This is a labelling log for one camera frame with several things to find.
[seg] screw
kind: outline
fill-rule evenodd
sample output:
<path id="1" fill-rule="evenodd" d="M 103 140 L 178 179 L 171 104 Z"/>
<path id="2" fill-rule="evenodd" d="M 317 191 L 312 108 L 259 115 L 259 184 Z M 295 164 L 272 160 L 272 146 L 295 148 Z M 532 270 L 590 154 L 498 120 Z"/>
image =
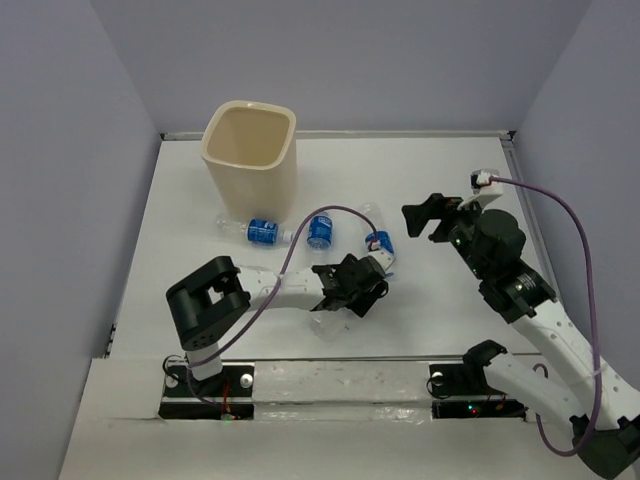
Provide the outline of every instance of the screw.
<path id="1" fill-rule="evenodd" d="M 433 375 L 431 375 L 431 383 L 436 387 L 444 385 L 444 374 L 442 372 L 433 372 Z"/>
<path id="2" fill-rule="evenodd" d="M 253 377 L 249 373 L 245 373 L 240 377 L 240 386 L 242 388 L 250 388 L 253 385 Z"/>

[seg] wire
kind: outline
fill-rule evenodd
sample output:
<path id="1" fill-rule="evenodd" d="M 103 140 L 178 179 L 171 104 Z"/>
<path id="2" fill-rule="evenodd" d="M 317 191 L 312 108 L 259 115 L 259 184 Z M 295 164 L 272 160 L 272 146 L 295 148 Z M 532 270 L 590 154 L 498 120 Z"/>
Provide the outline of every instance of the wire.
<path id="1" fill-rule="evenodd" d="M 193 386 L 193 380 L 194 380 L 193 372 L 187 368 L 187 386 L 189 387 L 189 391 L 191 392 L 191 395 L 193 395 L 195 398 L 200 400 L 202 403 L 206 403 L 207 405 L 211 405 L 212 407 L 219 407 L 220 406 L 219 403 L 212 402 L 211 400 L 207 400 L 198 392 L 196 392 L 196 389 Z"/>
<path id="2" fill-rule="evenodd" d="M 429 395 L 431 395 L 436 400 L 446 400 L 447 398 L 451 397 L 451 395 L 447 395 L 445 397 L 441 397 L 441 396 L 436 395 L 435 393 L 433 393 L 433 389 L 429 388 L 429 385 L 433 385 L 432 380 L 433 379 L 431 377 L 429 377 L 429 380 L 427 380 L 427 392 L 429 392 Z"/>
<path id="3" fill-rule="evenodd" d="M 365 215 L 363 215 L 362 213 L 358 212 L 357 210 L 354 210 L 354 209 L 349 208 L 349 207 L 343 207 L 341 205 L 328 205 L 326 207 L 318 208 L 318 209 L 314 210 L 313 212 L 311 212 L 309 215 L 307 215 L 305 217 L 305 219 L 302 220 L 302 223 L 300 223 L 300 226 L 298 227 L 298 230 L 296 230 L 296 233 L 293 236 L 293 239 L 291 240 L 291 246 L 289 247 L 289 251 L 287 252 L 287 256 L 285 257 L 284 263 L 282 264 L 282 268 L 280 269 L 280 275 L 284 275 L 286 273 L 287 268 L 289 267 L 289 263 L 291 262 L 291 258 L 293 257 L 293 252 L 294 252 L 294 250 L 296 248 L 296 244 L 298 243 L 298 239 L 300 238 L 300 235 L 302 234 L 302 231 L 304 230 L 305 225 L 309 221 L 311 221 L 311 219 L 313 217 L 315 217 L 316 215 L 318 215 L 318 214 L 320 214 L 320 213 L 322 213 L 322 212 L 324 212 L 326 210 L 342 210 L 343 212 L 348 212 L 348 213 L 351 213 L 351 214 L 353 214 L 353 215 L 355 215 L 357 217 L 360 217 L 362 220 L 367 222 L 367 224 L 369 224 L 369 226 L 371 227 L 371 230 L 373 231 L 373 234 L 374 234 L 373 238 L 374 238 L 374 240 L 377 240 L 378 231 L 376 230 L 376 226 L 371 222 L 371 220 L 369 220 Z M 205 365 L 205 364 L 209 363 L 210 361 L 218 358 L 224 352 L 229 350 L 238 340 L 240 340 L 242 338 L 242 336 L 245 333 L 247 333 L 247 331 L 253 326 L 253 324 L 256 323 L 256 320 L 258 320 L 260 315 L 262 315 L 262 313 L 267 309 L 267 307 L 269 307 L 269 304 L 275 298 L 276 294 L 278 293 L 278 290 L 280 290 L 280 284 L 281 284 L 281 280 L 280 280 L 280 276 L 278 276 L 278 279 L 276 280 L 276 283 L 273 286 L 273 290 L 271 290 L 271 293 L 269 293 L 269 295 L 267 295 L 267 298 L 264 299 L 264 302 L 262 302 L 262 305 L 260 305 L 258 307 L 258 309 L 255 311 L 255 313 L 249 319 L 249 321 L 245 324 L 245 326 L 242 327 L 240 329 L 240 331 L 238 333 L 236 333 L 235 336 L 231 340 L 229 340 L 224 346 L 220 347 L 217 352 L 209 355 L 204 360 L 200 360 L 198 362 L 192 362 L 189 365 L 189 368 L 201 367 L 202 365 Z"/>
<path id="4" fill-rule="evenodd" d="M 173 378 L 176 382 L 178 383 L 184 383 L 184 380 L 182 380 L 177 374 L 175 373 L 171 373 L 169 371 L 169 367 L 167 366 L 167 362 L 169 360 L 171 360 L 172 358 L 179 358 L 180 360 L 182 360 L 182 357 L 180 355 L 169 355 L 167 356 L 163 361 L 162 361 L 162 371 L 164 372 L 164 374 L 167 377 L 171 377 Z"/>
<path id="5" fill-rule="evenodd" d="M 480 415 L 482 415 L 482 412 L 484 411 L 484 408 L 489 406 L 489 402 L 491 401 L 491 394 L 487 395 L 487 399 L 482 403 L 482 405 L 480 405 L 477 408 L 478 413 L 476 414 L 476 416 L 474 418 L 478 418 Z"/>
<path id="6" fill-rule="evenodd" d="M 533 190 L 534 192 L 541 193 L 549 198 L 552 198 L 556 202 L 558 202 L 562 208 L 569 214 L 571 220 L 575 224 L 578 229 L 578 233 L 580 235 L 580 240 L 582 241 L 582 248 L 584 250 L 584 258 L 585 258 L 585 266 L 587 270 L 587 296 L 589 298 L 589 324 L 591 327 L 591 352 L 593 355 L 593 371 L 594 371 L 594 382 L 595 382 L 595 393 L 593 399 L 593 409 L 591 411 L 591 416 L 589 418 L 589 423 L 585 428 L 584 434 L 580 441 L 571 449 L 567 451 L 558 450 L 549 442 L 547 435 L 544 432 L 544 428 L 542 426 L 542 419 L 539 415 L 536 415 L 536 423 L 538 424 L 538 431 L 540 432 L 540 436 L 542 437 L 542 441 L 547 446 L 549 450 L 551 450 L 556 455 L 561 457 L 572 457 L 576 455 L 584 446 L 591 440 L 593 433 L 596 428 L 596 423 L 598 421 L 598 416 L 600 415 L 600 407 L 602 405 L 602 373 L 600 370 L 600 337 L 598 335 L 598 317 L 596 312 L 596 299 L 595 299 L 595 289 L 593 287 L 593 264 L 591 262 L 591 249 L 589 248 L 589 242 L 587 241 L 587 234 L 578 219 L 578 215 L 576 212 L 569 206 L 567 202 L 565 202 L 562 198 L 560 198 L 555 193 L 547 190 L 545 188 L 536 187 L 533 185 L 529 185 L 527 183 L 519 182 L 517 180 L 511 180 L 509 178 L 502 177 L 489 177 L 490 181 L 498 182 L 498 183 L 506 183 L 509 185 L 515 185 L 517 187 L 526 188 L 528 190 Z M 544 368 L 545 377 L 549 375 L 547 367 L 543 364 L 538 364 L 534 367 L 534 370 L 537 368 Z"/>
<path id="7" fill-rule="evenodd" d="M 500 405 L 498 405 L 496 407 L 496 410 L 502 410 L 505 406 L 505 404 L 507 403 L 507 394 L 503 393 L 502 394 L 502 402 L 500 402 Z"/>

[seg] red wire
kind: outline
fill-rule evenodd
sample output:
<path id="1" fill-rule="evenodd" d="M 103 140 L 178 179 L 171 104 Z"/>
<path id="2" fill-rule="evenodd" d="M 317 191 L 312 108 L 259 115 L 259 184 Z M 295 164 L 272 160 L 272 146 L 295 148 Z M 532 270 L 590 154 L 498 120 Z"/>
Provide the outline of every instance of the red wire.
<path id="1" fill-rule="evenodd" d="M 224 389 L 222 391 L 222 414 L 229 412 L 229 405 L 227 405 L 227 398 L 229 397 L 229 390 L 231 390 L 231 380 L 227 378 L 227 381 L 224 384 Z"/>

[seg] white table surface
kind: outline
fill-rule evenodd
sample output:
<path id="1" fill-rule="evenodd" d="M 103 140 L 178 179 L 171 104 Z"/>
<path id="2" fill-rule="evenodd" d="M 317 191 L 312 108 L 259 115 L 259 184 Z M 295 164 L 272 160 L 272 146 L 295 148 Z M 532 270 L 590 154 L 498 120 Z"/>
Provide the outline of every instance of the white table surface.
<path id="1" fill-rule="evenodd" d="M 230 255 L 238 265 L 279 270 L 284 249 L 267 250 L 214 238 L 214 218 L 222 201 L 199 155 L 200 142 L 164 142 L 158 157 L 140 236 L 117 320 L 114 358 L 157 358 L 180 353 L 165 300 L 166 290 L 211 258 Z M 425 234 L 409 239 L 400 208 L 422 203 L 431 193 L 470 195 L 469 174 L 497 168 L 510 176 L 497 138 L 305 139 L 297 141 L 299 190 L 290 220 L 294 228 L 309 211 L 326 204 L 356 207 L 376 201 L 397 253 L 396 275 L 387 297 L 350 330 L 327 341 L 315 335 L 308 313 L 267 311 L 227 359 L 340 358 L 460 355 L 493 339 L 513 353 L 536 349 L 509 328 L 482 300 L 478 282 L 447 244 Z M 530 238 L 516 192 L 505 186 L 492 207 L 512 213 Z M 355 218 L 334 216 L 335 249 L 362 255 Z M 310 265 L 301 244 L 292 269 Z M 530 242 L 523 259 L 540 269 Z M 237 331 L 238 322 L 224 343 Z"/>

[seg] white panel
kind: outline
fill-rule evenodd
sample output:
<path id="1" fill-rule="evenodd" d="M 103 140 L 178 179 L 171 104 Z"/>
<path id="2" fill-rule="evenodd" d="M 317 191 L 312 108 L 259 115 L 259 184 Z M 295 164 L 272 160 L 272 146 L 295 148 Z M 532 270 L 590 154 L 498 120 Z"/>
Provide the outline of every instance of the white panel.
<path id="1" fill-rule="evenodd" d="M 258 402 L 431 403 L 427 362 L 256 362 L 255 373 Z"/>
<path id="2" fill-rule="evenodd" d="M 597 479 L 517 419 L 410 422 L 96 420 L 61 480 Z M 619 480 L 633 478 L 630 471 Z"/>

